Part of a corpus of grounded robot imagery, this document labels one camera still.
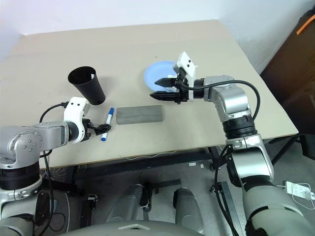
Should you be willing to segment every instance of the orange object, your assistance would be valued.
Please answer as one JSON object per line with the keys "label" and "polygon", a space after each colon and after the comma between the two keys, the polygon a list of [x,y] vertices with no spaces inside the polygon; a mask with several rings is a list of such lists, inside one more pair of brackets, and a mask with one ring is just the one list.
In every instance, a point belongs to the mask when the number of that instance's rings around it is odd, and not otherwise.
{"label": "orange object", "polygon": [[296,32],[297,35],[299,35],[304,29],[305,27],[311,22],[315,20],[315,14],[313,16],[311,16],[301,27],[300,29]]}

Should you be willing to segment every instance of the black paper cup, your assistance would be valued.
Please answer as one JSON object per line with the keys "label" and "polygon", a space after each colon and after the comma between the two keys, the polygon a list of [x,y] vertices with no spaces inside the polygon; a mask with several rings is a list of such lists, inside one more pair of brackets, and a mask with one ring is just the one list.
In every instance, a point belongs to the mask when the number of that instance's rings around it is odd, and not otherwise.
{"label": "black paper cup", "polygon": [[68,80],[92,105],[99,105],[105,101],[105,94],[94,68],[89,66],[76,68],[70,72]]}

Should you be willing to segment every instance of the blue marker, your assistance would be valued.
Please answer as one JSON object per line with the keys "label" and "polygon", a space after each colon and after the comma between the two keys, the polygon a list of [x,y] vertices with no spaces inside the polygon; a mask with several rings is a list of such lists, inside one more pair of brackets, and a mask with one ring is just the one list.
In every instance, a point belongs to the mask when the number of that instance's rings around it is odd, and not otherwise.
{"label": "blue marker", "polygon": [[[114,108],[112,107],[109,110],[108,117],[107,117],[107,120],[106,120],[106,124],[110,124],[110,122],[112,121],[113,114],[114,114]],[[108,132],[105,133],[105,134],[102,134],[101,141],[106,141],[107,134],[108,134]]]}

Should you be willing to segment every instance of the tabletop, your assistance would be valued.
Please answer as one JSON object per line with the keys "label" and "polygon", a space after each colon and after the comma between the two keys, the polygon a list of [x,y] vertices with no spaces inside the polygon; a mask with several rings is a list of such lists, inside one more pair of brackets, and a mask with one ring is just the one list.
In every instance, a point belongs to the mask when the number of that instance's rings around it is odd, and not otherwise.
{"label": "tabletop", "polygon": [[[258,89],[261,107],[255,124],[263,139],[298,132],[217,20],[23,36],[0,64],[0,125],[36,124],[48,107],[82,96],[67,76],[74,68],[88,65],[96,70],[106,100],[91,106],[86,118],[104,123],[110,107],[162,105],[163,121],[118,125],[115,113],[106,142],[92,136],[88,141],[57,148],[49,158],[51,167],[223,145],[223,127],[212,103],[199,99],[177,105],[149,96],[143,80],[145,69],[157,61],[174,61],[182,51],[198,65],[197,78],[229,75]],[[254,112],[255,94],[239,86],[248,95]],[[50,111],[44,121],[63,120],[63,111]]]}

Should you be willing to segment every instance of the white wall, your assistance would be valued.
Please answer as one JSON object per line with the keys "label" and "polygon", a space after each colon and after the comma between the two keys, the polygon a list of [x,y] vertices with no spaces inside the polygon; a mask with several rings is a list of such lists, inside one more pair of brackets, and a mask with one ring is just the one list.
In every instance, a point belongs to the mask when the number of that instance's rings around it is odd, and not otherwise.
{"label": "white wall", "polygon": [[221,19],[260,73],[315,0],[2,0],[0,59],[21,34]]}

